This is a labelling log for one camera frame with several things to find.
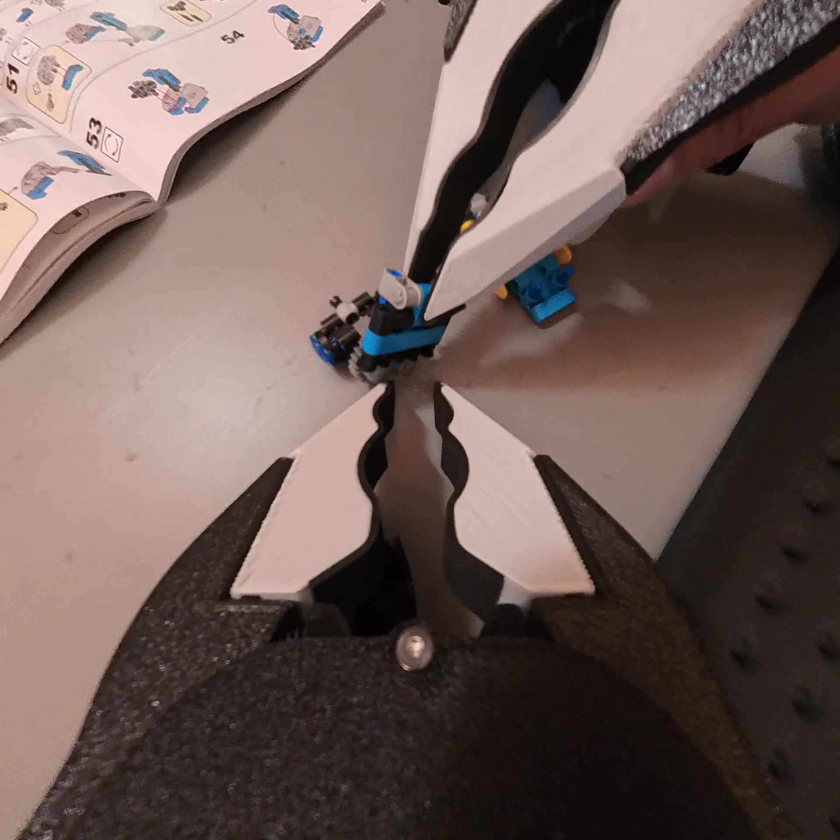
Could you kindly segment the grey desk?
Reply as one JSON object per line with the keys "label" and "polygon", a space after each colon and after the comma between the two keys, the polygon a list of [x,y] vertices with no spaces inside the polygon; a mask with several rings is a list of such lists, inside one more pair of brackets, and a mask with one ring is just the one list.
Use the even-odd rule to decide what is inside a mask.
{"label": "grey desk", "polygon": [[[115,647],[172,563],[365,389],[308,337],[401,267],[447,11],[384,13],[281,97],[208,134],[160,212],[101,239],[2,347],[2,838],[65,762]],[[445,585],[432,386],[551,456],[658,554],[832,257],[818,129],[615,213],[574,251],[578,308],[492,292],[397,383],[385,527],[424,618]]]}

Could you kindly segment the instruction booklet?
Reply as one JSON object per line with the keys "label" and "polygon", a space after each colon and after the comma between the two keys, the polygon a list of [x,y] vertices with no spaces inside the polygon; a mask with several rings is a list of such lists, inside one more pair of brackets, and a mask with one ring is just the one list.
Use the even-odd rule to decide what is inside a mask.
{"label": "instruction booklet", "polygon": [[1,3],[1,341],[166,202],[185,153],[317,69],[382,2]]}

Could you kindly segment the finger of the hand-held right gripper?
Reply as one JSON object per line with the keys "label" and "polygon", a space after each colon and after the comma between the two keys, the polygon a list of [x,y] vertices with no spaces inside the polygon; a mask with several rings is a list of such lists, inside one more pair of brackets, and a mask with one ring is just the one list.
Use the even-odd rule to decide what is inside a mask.
{"label": "finger of the hand-held right gripper", "polygon": [[468,204],[500,169],[520,117],[549,81],[568,102],[615,6],[609,1],[453,2],[405,273],[432,282]]}
{"label": "finger of the hand-held right gripper", "polygon": [[427,283],[424,320],[461,308],[602,224],[627,194],[621,165],[632,143],[759,5],[615,2],[572,98],[518,153],[490,208],[458,232]]}

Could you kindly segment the blue beam block black pins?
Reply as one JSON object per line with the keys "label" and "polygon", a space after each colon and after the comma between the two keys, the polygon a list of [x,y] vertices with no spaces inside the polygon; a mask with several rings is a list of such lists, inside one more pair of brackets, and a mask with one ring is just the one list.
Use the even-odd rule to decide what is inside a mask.
{"label": "blue beam block black pins", "polygon": [[395,269],[385,269],[379,282],[369,326],[360,346],[359,370],[372,376],[391,364],[431,356],[449,321],[462,308],[424,320],[433,287],[417,284]]}

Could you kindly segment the black perforated panel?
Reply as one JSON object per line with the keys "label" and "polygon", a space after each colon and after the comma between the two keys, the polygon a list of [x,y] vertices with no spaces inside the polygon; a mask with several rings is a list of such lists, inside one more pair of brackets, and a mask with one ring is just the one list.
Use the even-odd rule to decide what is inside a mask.
{"label": "black perforated panel", "polygon": [[838,253],[658,565],[784,816],[838,838]]}

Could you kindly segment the blue and yellow toy chassis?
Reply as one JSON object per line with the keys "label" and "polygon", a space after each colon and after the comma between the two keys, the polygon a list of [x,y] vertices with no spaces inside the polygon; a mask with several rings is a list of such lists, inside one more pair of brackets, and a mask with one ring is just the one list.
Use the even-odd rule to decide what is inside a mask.
{"label": "blue and yellow toy chassis", "polygon": [[562,245],[495,289],[496,297],[514,299],[537,324],[551,319],[576,301],[570,288],[572,257],[571,248]]}

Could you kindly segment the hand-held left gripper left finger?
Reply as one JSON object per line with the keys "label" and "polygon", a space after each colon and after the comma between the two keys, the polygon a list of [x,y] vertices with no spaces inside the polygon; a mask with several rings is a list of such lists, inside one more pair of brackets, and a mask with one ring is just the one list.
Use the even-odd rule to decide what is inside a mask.
{"label": "hand-held left gripper left finger", "polygon": [[394,384],[379,384],[290,454],[232,599],[310,602],[316,585],[373,545],[393,423]]}

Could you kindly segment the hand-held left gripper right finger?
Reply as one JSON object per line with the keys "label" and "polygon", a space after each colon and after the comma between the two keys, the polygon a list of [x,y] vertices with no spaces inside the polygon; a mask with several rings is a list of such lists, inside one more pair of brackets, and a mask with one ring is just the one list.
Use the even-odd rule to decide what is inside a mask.
{"label": "hand-held left gripper right finger", "polygon": [[593,595],[537,455],[449,385],[434,387],[446,507],[444,572],[460,601]]}

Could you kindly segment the grey gear dark-blue ball assembly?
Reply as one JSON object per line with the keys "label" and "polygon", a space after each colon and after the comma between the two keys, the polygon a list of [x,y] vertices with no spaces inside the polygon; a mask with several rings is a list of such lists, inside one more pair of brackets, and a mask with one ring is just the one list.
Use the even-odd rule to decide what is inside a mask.
{"label": "grey gear dark-blue ball assembly", "polygon": [[345,368],[353,378],[376,385],[398,375],[404,366],[399,360],[377,365],[373,371],[360,368],[362,339],[365,336],[375,306],[382,300],[364,291],[351,301],[333,296],[329,304],[332,312],[321,320],[310,342],[318,357],[332,368]]}

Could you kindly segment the person's right hand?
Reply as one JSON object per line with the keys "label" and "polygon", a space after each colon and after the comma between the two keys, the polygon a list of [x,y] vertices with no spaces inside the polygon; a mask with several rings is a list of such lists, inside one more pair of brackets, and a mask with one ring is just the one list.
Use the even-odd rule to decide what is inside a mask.
{"label": "person's right hand", "polygon": [[623,205],[632,207],[792,123],[839,121],[839,50],[684,141]]}

